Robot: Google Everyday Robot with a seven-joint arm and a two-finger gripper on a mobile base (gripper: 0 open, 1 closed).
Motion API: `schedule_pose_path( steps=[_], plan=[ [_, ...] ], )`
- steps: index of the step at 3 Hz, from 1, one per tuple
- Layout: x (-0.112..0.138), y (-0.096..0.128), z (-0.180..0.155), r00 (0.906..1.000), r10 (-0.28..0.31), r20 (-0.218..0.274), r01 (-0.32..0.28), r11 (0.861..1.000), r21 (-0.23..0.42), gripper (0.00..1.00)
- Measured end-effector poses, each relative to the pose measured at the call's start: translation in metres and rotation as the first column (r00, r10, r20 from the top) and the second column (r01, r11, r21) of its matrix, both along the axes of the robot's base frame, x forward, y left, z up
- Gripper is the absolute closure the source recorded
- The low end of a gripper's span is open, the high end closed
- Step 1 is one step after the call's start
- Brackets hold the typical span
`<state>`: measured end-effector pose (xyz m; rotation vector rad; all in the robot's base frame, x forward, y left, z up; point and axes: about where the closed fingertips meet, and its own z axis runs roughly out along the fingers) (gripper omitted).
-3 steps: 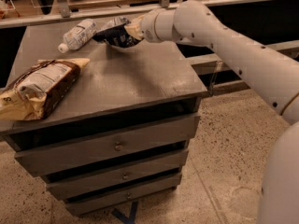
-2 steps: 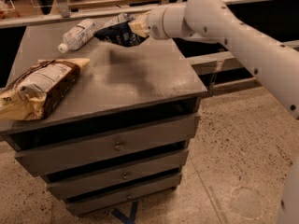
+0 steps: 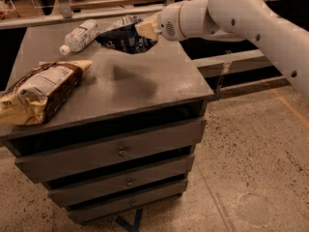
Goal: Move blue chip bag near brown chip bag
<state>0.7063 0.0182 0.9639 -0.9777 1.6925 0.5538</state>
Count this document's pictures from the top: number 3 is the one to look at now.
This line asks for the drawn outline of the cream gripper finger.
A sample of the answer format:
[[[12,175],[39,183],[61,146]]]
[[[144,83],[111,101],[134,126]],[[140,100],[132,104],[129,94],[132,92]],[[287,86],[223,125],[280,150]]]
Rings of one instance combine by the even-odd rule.
[[[159,13],[146,17],[143,21],[135,25],[137,34],[150,40],[157,40],[161,33],[158,23]]]

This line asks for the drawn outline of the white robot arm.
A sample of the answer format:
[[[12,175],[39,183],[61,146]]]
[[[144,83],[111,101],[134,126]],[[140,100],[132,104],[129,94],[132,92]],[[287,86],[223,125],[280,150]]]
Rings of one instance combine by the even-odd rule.
[[[309,98],[309,32],[275,13],[264,0],[177,2],[135,28],[140,36],[151,40],[248,40],[300,94]]]

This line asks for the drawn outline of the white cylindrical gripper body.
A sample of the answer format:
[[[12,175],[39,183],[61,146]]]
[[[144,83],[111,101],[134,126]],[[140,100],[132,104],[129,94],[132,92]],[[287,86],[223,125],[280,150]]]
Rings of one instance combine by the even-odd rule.
[[[180,20],[182,6],[183,2],[170,4],[164,7],[158,16],[161,35],[168,41],[185,40]]]

